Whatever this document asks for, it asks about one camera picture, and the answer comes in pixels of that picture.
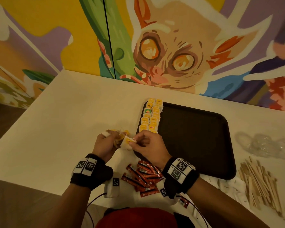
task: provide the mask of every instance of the person's right hand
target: person's right hand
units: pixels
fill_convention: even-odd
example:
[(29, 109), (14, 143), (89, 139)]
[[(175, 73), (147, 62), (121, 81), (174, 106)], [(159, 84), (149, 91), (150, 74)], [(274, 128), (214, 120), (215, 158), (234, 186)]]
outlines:
[(143, 130), (133, 137), (137, 143), (130, 142), (129, 145), (133, 150), (141, 153), (153, 165), (164, 169), (167, 161), (172, 157), (163, 142), (163, 138), (148, 130)]

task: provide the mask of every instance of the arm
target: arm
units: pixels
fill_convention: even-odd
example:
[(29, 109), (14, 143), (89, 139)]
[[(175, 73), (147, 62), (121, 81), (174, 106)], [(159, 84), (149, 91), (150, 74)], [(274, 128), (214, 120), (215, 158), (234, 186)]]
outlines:
[[(162, 137), (159, 134), (143, 130), (134, 138), (137, 144), (131, 142), (132, 148), (163, 170), (171, 155), (168, 153)], [(212, 227), (221, 227), (222, 224), (225, 224), (224, 227), (268, 228), (240, 203), (200, 177), (188, 190), (187, 195)]]
[[(109, 131), (109, 133), (110, 136), (107, 138), (102, 134), (98, 135), (92, 152), (92, 154), (97, 155), (105, 163), (113, 156), (116, 150), (114, 140), (119, 136), (117, 132)], [(53, 208), (46, 228), (80, 227), (84, 219), (90, 194), (90, 188), (70, 184), (62, 194), (59, 203)]]

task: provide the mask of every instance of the pile of red sachets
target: pile of red sachets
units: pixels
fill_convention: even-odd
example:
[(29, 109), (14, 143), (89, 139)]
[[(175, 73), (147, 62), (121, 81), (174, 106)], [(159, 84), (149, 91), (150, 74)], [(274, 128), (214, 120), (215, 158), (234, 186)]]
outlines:
[(147, 161), (138, 161), (137, 167), (131, 164), (127, 166), (127, 171), (122, 176), (122, 180), (134, 186), (136, 192), (140, 192), (141, 197), (159, 193), (156, 183), (163, 179), (163, 174), (159, 168)]

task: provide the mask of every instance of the hand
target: hand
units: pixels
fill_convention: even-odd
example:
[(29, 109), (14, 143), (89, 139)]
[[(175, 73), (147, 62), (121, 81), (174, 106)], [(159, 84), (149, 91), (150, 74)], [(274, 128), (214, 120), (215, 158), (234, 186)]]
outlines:
[(110, 161), (111, 157), (117, 150), (114, 146), (115, 139), (119, 138), (119, 133), (116, 131), (107, 130), (110, 135), (108, 137), (99, 134), (96, 138), (92, 154), (100, 157), (105, 163)]
[(137, 143), (129, 143), (133, 150), (141, 153), (153, 165), (163, 170), (167, 161), (172, 157), (168, 153), (163, 138), (159, 134), (147, 130), (139, 132), (133, 138), (137, 141)]

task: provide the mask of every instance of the tabletop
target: tabletop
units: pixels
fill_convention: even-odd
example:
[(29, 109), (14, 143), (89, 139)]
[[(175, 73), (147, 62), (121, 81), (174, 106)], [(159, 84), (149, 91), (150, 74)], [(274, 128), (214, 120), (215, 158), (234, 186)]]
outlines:
[[(223, 115), (237, 168), (250, 155), (235, 141), (237, 132), (285, 138), (284, 111), (63, 70), (0, 139), (0, 180), (61, 195), (74, 166), (92, 151), (98, 134), (107, 129), (136, 133), (148, 98)], [(285, 160), (257, 159), (278, 179), (279, 196), (285, 204)], [(137, 161), (133, 152), (119, 149), (108, 165), (122, 174), (129, 163)], [(103, 193), (103, 188), (96, 188), (90, 199)], [(123, 207), (156, 203), (156, 207), (165, 208), (158, 195), (139, 198), (133, 187), (122, 181), (118, 198), (99, 198), (95, 204)], [(270, 227), (285, 227), (274, 210), (262, 207), (253, 211)]]

